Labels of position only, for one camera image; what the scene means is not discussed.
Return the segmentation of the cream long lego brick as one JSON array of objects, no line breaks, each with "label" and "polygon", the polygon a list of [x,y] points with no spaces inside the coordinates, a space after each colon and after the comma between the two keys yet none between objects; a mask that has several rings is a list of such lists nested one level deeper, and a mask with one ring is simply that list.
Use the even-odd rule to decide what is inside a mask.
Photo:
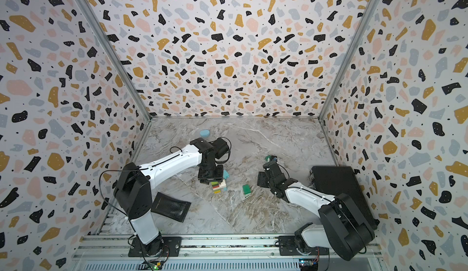
[{"label": "cream long lego brick", "polygon": [[219,184],[219,190],[220,190],[220,191],[226,191],[226,189],[227,189],[226,180],[223,180],[223,181]]}]

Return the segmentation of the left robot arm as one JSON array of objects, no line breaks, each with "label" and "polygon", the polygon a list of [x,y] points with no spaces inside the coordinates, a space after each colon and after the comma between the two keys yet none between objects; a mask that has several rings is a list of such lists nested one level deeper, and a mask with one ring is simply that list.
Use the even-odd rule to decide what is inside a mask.
[{"label": "left robot arm", "polygon": [[214,141],[198,138],[159,160],[143,165],[129,163],[124,167],[117,181],[114,197],[136,234],[132,241],[135,253],[157,256],[163,249],[169,249],[165,247],[153,214],[157,206],[162,206],[169,214],[171,207],[166,204],[177,205],[179,202],[160,193],[153,198],[153,190],[191,167],[198,168],[197,179],[202,184],[222,182],[224,164],[229,161],[231,148],[232,145],[222,138]]}]

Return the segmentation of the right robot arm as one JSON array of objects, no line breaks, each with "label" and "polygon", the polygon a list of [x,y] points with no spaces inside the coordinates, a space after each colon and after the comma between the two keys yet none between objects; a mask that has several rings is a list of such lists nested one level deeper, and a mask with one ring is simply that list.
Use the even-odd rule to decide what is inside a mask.
[{"label": "right robot arm", "polygon": [[373,218],[351,167],[312,167],[313,186],[291,178],[275,160],[263,165],[257,184],[291,205],[300,206],[319,217],[292,236],[281,236],[281,255],[319,255],[335,252],[350,261],[375,239]]}]

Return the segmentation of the green square lego brick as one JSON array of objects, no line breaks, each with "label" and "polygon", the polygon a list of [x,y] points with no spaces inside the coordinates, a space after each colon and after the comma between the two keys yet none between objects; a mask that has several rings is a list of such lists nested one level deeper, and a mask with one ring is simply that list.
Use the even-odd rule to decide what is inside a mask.
[{"label": "green square lego brick", "polygon": [[243,185],[242,190],[243,190],[243,194],[245,196],[249,196],[249,195],[252,194],[251,188],[250,188],[250,186],[248,184]]}]

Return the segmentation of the light blue round puck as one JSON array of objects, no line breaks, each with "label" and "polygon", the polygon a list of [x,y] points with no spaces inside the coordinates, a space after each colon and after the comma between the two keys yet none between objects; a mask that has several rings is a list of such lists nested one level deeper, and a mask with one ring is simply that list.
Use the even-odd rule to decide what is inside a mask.
[{"label": "light blue round puck", "polygon": [[208,138],[210,136],[210,131],[205,129],[199,132],[201,138]]}]

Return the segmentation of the black hard case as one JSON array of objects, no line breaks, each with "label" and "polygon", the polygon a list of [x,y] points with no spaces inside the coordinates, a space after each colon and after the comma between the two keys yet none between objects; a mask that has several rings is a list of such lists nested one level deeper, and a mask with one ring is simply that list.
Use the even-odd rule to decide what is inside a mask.
[{"label": "black hard case", "polygon": [[351,167],[313,166],[310,171],[310,178],[311,186],[321,193],[334,196],[349,195],[359,207],[371,228],[373,230],[377,229],[379,221],[374,219]]}]

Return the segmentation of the green circuit board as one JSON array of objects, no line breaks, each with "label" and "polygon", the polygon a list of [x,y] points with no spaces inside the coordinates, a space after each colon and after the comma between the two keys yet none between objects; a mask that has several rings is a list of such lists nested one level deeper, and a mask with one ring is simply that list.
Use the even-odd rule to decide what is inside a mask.
[{"label": "green circuit board", "polygon": [[149,271],[161,271],[163,268],[161,261],[149,261],[146,264]]}]

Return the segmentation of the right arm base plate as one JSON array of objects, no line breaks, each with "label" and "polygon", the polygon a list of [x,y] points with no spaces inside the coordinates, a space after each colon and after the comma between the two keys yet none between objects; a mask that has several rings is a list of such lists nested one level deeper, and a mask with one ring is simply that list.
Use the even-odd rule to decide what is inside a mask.
[{"label": "right arm base plate", "polygon": [[329,255],[329,249],[309,247],[296,236],[279,236],[274,244],[279,248],[281,256],[317,256]]}]

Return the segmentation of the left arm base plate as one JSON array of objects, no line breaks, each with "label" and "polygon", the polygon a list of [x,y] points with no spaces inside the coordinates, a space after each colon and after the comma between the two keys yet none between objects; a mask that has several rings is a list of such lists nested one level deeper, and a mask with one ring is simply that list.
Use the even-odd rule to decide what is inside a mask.
[{"label": "left arm base plate", "polygon": [[182,237],[180,236],[158,236],[152,242],[144,244],[136,236],[131,242],[128,253],[130,258],[156,259],[159,257],[179,256]]}]

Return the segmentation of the aluminium frame rail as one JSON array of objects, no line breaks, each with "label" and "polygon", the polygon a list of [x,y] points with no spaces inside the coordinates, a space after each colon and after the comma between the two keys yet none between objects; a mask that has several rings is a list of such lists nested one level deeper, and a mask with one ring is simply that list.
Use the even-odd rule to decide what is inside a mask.
[{"label": "aluminium frame rail", "polygon": [[148,271],[161,261],[162,271],[385,271],[377,244],[350,261],[335,252],[317,256],[281,256],[274,244],[289,234],[170,234],[182,237],[179,256],[130,258],[132,237],[86,236],[72,259],[73,271]]}]

